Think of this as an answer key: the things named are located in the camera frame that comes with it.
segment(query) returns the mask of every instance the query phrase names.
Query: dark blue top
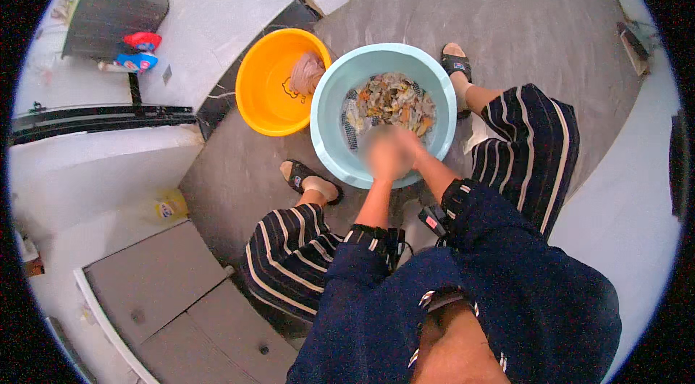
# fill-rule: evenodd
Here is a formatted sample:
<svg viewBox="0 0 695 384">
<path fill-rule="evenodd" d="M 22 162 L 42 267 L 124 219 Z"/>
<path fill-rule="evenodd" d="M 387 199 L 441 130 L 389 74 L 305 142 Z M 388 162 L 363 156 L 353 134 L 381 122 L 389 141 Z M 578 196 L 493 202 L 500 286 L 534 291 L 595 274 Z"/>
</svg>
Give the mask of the dark blue top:
<svg viewBox="0 0 695 384">
<path fill-rule="evenodd" d="M 466 294 L 510 381 L 597 383 L 618 348 L 613 285 L 549 246 L 498 193 L 455 180 L 442 199 L 446 247 L 393 274 L 384 235 L 353 227 L 326 273 L 311 332 L 288 382 L 407 383 L 432 291 Z"/>
</svg>

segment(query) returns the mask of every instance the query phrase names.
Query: hand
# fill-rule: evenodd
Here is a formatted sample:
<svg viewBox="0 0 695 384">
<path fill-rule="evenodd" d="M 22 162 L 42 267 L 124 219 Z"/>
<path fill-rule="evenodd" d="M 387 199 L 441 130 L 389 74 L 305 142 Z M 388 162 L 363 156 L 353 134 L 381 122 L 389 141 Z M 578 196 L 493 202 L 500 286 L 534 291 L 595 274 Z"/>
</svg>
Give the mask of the hand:
<svg viewBox="0 0 695 384">
<path fill-rule="evenodd" d="M 407 173 L 407 156 L 403 146 L 393 135 L 380 135 L 374 139 L 367 155 L 367 164 L 375 180 L 393 182 Z"/>
<path fill-rule="evenodd" d="M 427 149 L 422 145 L 422 142 L 413 131 L 401 128 L 400 126 L 394 126 L 394 128 L 396 140 L 414 159 L 413 170 L 418 171 L 422 159 L 429 155 Z"/>
</svg>

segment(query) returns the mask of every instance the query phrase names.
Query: foot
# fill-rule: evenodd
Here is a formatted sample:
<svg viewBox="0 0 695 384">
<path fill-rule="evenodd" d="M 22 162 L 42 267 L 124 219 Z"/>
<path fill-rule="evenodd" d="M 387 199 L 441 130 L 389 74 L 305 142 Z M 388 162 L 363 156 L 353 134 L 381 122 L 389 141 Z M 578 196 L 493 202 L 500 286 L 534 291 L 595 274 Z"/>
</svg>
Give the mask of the foot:
<svg viewBox="0 0 695 384">
<path fill-rule="evenodd" d="M 462 58 L 466 57 L 466 54 L 464 54 L 461 46 L 458 46 L 456 43 L 447 43 L 441 52 L 442 55 L 453 55 L 455 57 Z M 466 76 L 463 68 L 456 68 L 456 70 L 451 72 L 449 78 L 451 79 L 451 83 L 454 85 L 454 91 L 456 92 L 456 109 L 459 113 L 468 112 L 470 114 L 468 104 L 466 103 L 466 91 L 473 84 L 468 80 L 468 76 Z"/>
<path fill-rule="evenodd" d="M 321 178 L 319 176 L 305 176 L 302 178 L 301 174 L 292 175 L 292 167 L 295 167 L 295 172 L 297 173 L 297 165 L 292 161 L 285 161 L 280 164 L 280 172 L 282 177 L 285 178 L 287 183 L 291 184 L 291 187 L 297 192 L 308 191 L 313 189 L 320 192 L 326 198 L 327 202 L 337 203 L 340 192 L 338 188 L 328 180 Z"/>
</svg>

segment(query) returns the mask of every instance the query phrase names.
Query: slipper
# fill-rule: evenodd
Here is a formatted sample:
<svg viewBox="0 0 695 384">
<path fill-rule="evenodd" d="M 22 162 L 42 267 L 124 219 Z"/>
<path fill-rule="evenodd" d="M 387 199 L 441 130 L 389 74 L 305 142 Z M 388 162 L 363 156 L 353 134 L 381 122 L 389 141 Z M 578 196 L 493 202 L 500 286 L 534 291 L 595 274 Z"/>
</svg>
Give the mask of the slipper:
<svg viewBox="0 0 695 384">
<path fill-rule="evenodd" d="M 471 77 L 471 60 L 468 57 L 459 57 L 458 55 L 445 54 L 444 48 L 441 49 L 441 66 L 444 67 L 444 71 L 448 76 L 451 76 L 454 72 L 463 72 L 463 74 L 468 78 L 469 83 L 473 83 L 473 78 Z M 456 114 L 457 120 L 465 119 L 471 115 L 470 110 L 463 110 Z"/>
<path fill-rule="evenodd" d="M 287 181 L 287 185 L 290 185 L 290 188 L 294 189 L 296 192 L 300 194 L 303 194 L 304 189 L 302 188 L 302 180 L 308 178 L 309 176 L 316 176 L 325 180 L 326 182 L 331 182 L 333 186 L 335 186 L 335 188 L 338 189 L 338 197 L 336 197 L 335 200 L 331 200 L 330 202 L 328 202 L 330 206 L 337 205 L 341 202 L 341 200 L 343 200 L 343 188 L 341 188 L 340 185 L 337 185 L 336 183 L 324 178 L 320 174 L 317 174 L 316 171 L 308 168 L 308 166 L 300 163 L 297 160 L 285 161 L 289 161 L 290 163 L 292 163 L 292 170 L 290 171 L 290 180 Z"/>
</svg>

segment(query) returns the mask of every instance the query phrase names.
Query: pink towel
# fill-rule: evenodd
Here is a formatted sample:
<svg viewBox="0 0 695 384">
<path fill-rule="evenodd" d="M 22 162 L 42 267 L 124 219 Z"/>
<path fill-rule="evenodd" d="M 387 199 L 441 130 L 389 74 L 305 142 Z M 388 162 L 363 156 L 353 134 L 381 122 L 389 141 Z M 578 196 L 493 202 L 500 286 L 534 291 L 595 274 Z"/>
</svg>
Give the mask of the pink towel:
<svg viewBox="0 0 695 384">
<path fill-rule="evenodd" d="M 292 69 L 290 90 L 307 96 L 313 94 L 325 72 L 323 60 L 316 53 L 307 52 Z"/>
</svg>

